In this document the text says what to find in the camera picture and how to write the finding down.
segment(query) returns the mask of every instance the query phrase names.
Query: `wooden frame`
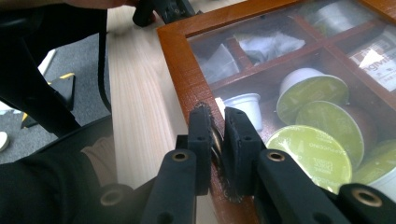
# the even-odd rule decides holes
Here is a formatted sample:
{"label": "wooden frame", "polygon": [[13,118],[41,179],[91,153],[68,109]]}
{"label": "wooden frame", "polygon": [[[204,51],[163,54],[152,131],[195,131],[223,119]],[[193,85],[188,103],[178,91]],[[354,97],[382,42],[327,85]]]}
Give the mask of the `wooden frame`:
{"label": "wooden frame", "polygon": [[[264,13],[272,12],[283,7],[289,7],[302,1],[298,0],[276,0],[276,1],[263,1],[263,0],[250,0],[235,4],[229,7],[221,8],[211,12],[207,12],[203,15],[197,15],[192,18],[188,18],[183,21],[177,21],[165,25],[158,29],[158,36],[163,48],[163,53],[170,71],[172,80],[174,82],[175,89],[177,91],[178,100],[180,102],[186,122],[188,122],[188,116],[190,111],[195,107],[198,102],[206,102],[212,109],[212,115],[214,117],[216,125],[220,130],[224,129],[222,115],[215,103],[215,99],[212,91],[205,81],[204,75],[201,72],[198,62],[191,51],[191,45],[188,41],[189,37],[200,35],[212,30],[216,30],[220,27],[230,25],[239,21],[244,21]],[[389,21],[396,22],[396,7],[389,6],[386,2],[389,1],[376,1],[376,0],[361,0],[361,2],[372,10],[379,12],[385,16]],[[371,32],[378,24],[375,22],[368,22],[363,26],[359,26],[348,35],[359,36],[360,33]],[[325,48],[324,45],[338,45],[342,46],[346,44],[344,39],[347,39],[344,35],[336,35],[329,38],[324,38],[320,34],[315,35],[315,31],[310,31],[312,38],[315,38],[317,44],[311,45],[306,50],[311,50],[311,55],[320,55],[319,59],[315,57],[309,57],[306,52],[293,52],[294,56],[297,57],[299,54],[305,56],[305,60],[326,60],[329,57],[341,58],[336,64],[333,64],[335,70],[339,67],[346,67],[345,70],[340,70],[343,73],[347,73],[343,78],[348,79],[350,83],[359,82],[359,87],[355,91],[367,91],[367,94],[361,94],[361,98],[368,97],[367,99],[359,99],[357,97],[355,101],[368,100],[372,104],[363,105],[366,109],[370,110],[370,107],[381,107],[384,110],[378,110],[374,112],[374,116],[381,116],[383,114],[396,114],[396,97],[394,92],[385,91],[380,88],[379,85],[374,83],[367,76],[361,76],[360,71],[350,69],[353,67],[352,62],[347,61],[345,53],[340,51],[338,48]],[[278,69],[276,63],[282,63],[290,58],[280,58],[273,63],[263,65],[260,69]],[[213,85],[214,88],[219,86],[221,88],[224,85],[232,84],[230,79],[225,79],[219,83]],[[384,120],[380,122],[383,128],[382,132],[390,132],[396,125],[396,117],[393,116],[390,120]],[[212,168],[212,199],[217,209],[218,219],[220,223],[258,223],[257,216],[253,208],[251,199],[247,198],[240,204],[229,203],[222,195],[222,187],[219,182],[219,176],[216,167]]]}

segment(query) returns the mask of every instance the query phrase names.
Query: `tea bag packet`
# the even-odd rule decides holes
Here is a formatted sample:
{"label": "tea bag packet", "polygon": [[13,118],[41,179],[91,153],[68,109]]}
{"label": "tea bag packet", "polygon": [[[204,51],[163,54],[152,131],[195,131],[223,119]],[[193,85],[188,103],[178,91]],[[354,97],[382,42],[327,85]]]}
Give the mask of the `tea bag packet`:
{"label": "tea bag packet", "polygon": [[268,62],[305,45],[304,40],[279,31],[267,35],[235,34],[234,37],[254,64]]}
{"label": "tea bag packet", "polygon": [[221,44],[209,59],[198,59],[208,84],[230,77],[239,72],[238,65],[231,52]]}

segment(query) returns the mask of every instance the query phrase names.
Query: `coffee pod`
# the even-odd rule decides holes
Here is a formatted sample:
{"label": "coffee pod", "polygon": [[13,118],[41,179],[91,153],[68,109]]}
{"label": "coffee pod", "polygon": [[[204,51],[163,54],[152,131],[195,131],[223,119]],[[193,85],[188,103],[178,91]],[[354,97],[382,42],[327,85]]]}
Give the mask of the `coffee pod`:
{"label": "coffee pod", "polygon": [[343,147],[329,134],[304,125],[290,125],[276,131],[267,148],[291,155],[312,181],[333,193],[350,183],[352,166]]}
{"label": "coffee pod", "polygon": [[276,113],[286,124],[295,123],[303,105],[328,101],[337,105],[348,102],[347,84],[339,77],[324,75],[313,68],[301,68],[289,73],[280,85]]}
{"label": "coffee pod", "polygon": [[373,119],[355,106],[311,102],[300,109],[296,124],[318,128],[335,138],[349,156],[354,170],[361,164],[365,152],[376,144]]}
{"label": "coffee pod", "polygon": [[262,112],[259,107],[260,98],[257,93],[247,93],[227,99],[224,104],[244,111],[256,131],[260,132],[262,130]]}
{"label": "coffee pod", "polygon": [[378,189],[396,202],[396,140],[381,142],[370,151],[352,180]]}

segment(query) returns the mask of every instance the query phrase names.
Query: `bolt hole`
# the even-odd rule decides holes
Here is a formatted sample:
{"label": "bolt hole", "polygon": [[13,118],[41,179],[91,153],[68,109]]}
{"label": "bolt hole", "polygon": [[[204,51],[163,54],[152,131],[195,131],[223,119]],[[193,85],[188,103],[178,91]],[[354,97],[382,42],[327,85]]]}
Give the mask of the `bolt hole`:
{"label": "bolt hole", "polygon": [[267,154],[268,159],[270,159],[271,161],[283,161],[285,160],[285,156],[277,153],[277,152],[270,152]]}
{"label": "bolt hole", "polygon": [[185,161],[188,158],[189,156],[186,153],[182,153],[182,152],[176,153],[172,156],[172,159],[174,161]]}
{"label": "bolt hole", "polygon": [[173,216],[167,212],[161,213],[157,216],[158,224],[169,224],[173,222]]}
{"label": "bolt hole", "polygon": [[111,189],[104,193],[100,199],[103,206],[113,206],[122,201],[123,192],[120,189]]}
{"label": "bolt hole", "polygon": [[368,206],[372,206],[372,207],[382,206],[382,200],[367,189],[353,189],[352,195],[360,203],[364,203]]}
{"label": "bolt hole", "polygon": [[314,213],[314,220],[319,224],[332,224],[332,220],[322,213]]}

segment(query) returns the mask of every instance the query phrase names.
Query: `chair leg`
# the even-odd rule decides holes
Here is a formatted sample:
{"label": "chair leg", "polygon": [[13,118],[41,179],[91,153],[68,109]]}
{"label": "chair leg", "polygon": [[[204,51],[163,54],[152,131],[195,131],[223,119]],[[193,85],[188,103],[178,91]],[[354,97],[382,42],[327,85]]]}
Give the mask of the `chair leg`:
{"label": "chair leg", "polygon": [[38,71],[21,38],[0,40],[0,97],[58,137],[80,127]]}

